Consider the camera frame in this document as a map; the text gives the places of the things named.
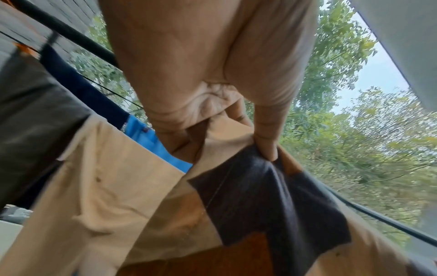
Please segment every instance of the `clothes rod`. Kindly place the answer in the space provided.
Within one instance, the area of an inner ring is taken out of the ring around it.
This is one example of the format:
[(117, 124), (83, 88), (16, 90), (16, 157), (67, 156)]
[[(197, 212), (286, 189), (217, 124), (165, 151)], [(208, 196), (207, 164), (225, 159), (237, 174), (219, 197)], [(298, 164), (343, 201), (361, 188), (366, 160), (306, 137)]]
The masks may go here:
[(45, 11), (38, 8), (36, 5), (32, 4), (27, 0), (8, 0), (6, 3), (11, 2), (13, 7), (22, 13), (26, 14), (30, 18), (35, 19), (47, 28), (57, 32), (61, 36), (67, 38), (71, 42), (79, 45), (83, 49), (91, 52), (92, 54), (98, 56), (107, 63), (118, 68), (118, 63), (115, 59), (114, 53), (105, 47), (100, 46), (98, 43), (94, 42), (91, 38), (77, 31), (73, 27), (65, 24), (59, 19), (51, 16)]
[[(42, 11), (34, 4), (30, 3), (27, 0), (8, 0), (6, 3), (11, 2), (12, 5), (22, 13), (26, 14), (30, 18), (33, 18), (34, 20), (40, 22), (47, 28), (57, 32), (61, 36), (67, 38), (71, 42), (79, 45), (83, 49), (93, 53), (97, 57), (101, 58), (102, 60), (106, 61), (107, 63), (118, 67), (118, 63), (115, 59), (114, 53), (106, 49), (105, 47), (100, 46), (98, 43), (94, 42), (89, 37), (85, 36), (81, 32), (75, 30), (74, 28), (70, 27), (69, 25), (65, 24), (64, 22), (60, 21), (59, 19), (51, 16), (50, 14), (46, 13), (45, 11)], [(368, 216), (373, 217), (374, 219), (384, 222), (398, 230), (401, 230), (425, 243), (428, 243), (430, 245), (433, 245), (437, 247), (437, 239), (433, 236), (430, 236), (424, 232), (421, 232), (419, 230), (416, 230), (414, 228), (411, 228), (409, 226), (406, 226), (394, 219), (391, 219), (387, 216), (384, 216), (382, 214), (379, 214), (371, 209), (368, 209), (364, 206), (361, 206), (356, 203), (352, 203), (348, 201), (347, 199), (341, 197), (339, 194), (337, 194), (334, 190), (326, 186), (326, 188), (331, 192), (335, 197), (337, 197), (340, 201), (345, 203), (347, 206), (354, 208), (355, 210), (362, 212)]]

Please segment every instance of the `human hand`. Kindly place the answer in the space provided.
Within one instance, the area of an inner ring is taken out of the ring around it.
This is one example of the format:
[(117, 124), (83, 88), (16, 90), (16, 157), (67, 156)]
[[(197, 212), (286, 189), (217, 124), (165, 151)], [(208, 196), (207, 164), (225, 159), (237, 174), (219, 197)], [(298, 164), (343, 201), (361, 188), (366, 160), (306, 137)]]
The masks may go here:
[(250, 125), (268, 160), (310, 57), (316, 0), (100, 0), (109, 41), (160, 141), (194, 162), (207, 119)]

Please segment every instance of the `sky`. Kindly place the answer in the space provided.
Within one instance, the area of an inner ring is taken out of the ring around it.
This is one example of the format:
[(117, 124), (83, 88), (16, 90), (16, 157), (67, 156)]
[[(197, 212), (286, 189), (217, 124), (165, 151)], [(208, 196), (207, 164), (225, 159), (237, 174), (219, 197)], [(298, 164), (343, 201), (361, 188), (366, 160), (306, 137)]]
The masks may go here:
[[(368, 28), (363, 19), (356, 13), (353, 19), (357, 20), (364, 27)], [(359, 90), (367, 90), (372, 86), (380, 87), (383, 92), (396, 92), (406, 90), (409, 85), (405, 81), (390, 56), (378, 42), (375, 45), (378, 53), (369, 57), (366, 65), (358, 72), (358, 81), (355, 83), (355, 89), (343, 89), (337, 93), (341, 97), (337, 101), (332, 111), (340, 113), (345, 107), (352, 106), (352, 100), (359, 95)]]

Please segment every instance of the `roof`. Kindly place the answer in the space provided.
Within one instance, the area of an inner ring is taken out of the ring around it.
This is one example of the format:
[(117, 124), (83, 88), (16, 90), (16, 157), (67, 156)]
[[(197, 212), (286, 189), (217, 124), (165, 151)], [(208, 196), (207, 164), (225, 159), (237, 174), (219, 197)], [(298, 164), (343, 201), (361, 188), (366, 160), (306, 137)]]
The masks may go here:
[(351, 2), (424, 107), (437, 110), (437, 1)]
[[(96, 0), (32, 0), (32, 3), (82, 33), (99, 12)], [(52, 34), (49, 28), (1, 1), (0, 31), (35, 49), (40, 49)], [(59, 37), (53, 47), (66, 59), (77, 46)], [(11, 39), (0, 33), (0, 68), (14, 50)]]

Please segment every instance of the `navy blue cloth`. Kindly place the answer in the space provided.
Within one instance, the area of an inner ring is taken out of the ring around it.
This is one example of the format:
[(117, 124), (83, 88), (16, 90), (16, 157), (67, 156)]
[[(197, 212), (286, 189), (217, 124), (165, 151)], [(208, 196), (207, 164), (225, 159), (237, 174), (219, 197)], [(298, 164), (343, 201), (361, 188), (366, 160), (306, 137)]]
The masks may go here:
[(190, 163), (184, 162), (172, 156), (164, 148), (161, 141), (158, 140), (155, 131), (149, 129), (146, 124), (138, 120), (135, 116), (131, 115), (129, 117), (124, 133), (138, 144), (142, 145), (181, 171), (187, 172), (191, 168), (192, 165)]
[(49, 45), (42, 49), (40, 63), (63, 87), (98, 115), (106, 118), (108, 123), (118, 129), (126, 123), (129, 113), (100, 93)]

